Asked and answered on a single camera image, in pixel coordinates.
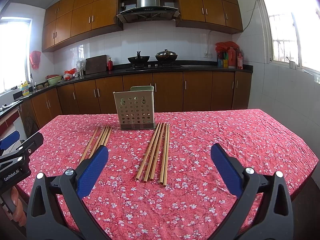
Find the left human hand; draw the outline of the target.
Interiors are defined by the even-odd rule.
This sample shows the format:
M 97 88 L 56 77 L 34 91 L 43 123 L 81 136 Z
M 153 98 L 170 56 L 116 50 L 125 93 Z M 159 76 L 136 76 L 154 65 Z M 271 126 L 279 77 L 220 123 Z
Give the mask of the left human hand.
M 26 215 L 23 211 L 22 202 L 19 199 L 19 194 L 18 194 L 16 187 L 11 188 L 10 196 L 11 196 L 11 200 L 15 206 L 15 210 L 12 213 L 12 219 L 13 219 L 13 221 L 17 222 L 20 227 L 25 226 L 26 222 L 27 222 L 27 218 L 26 218 Z

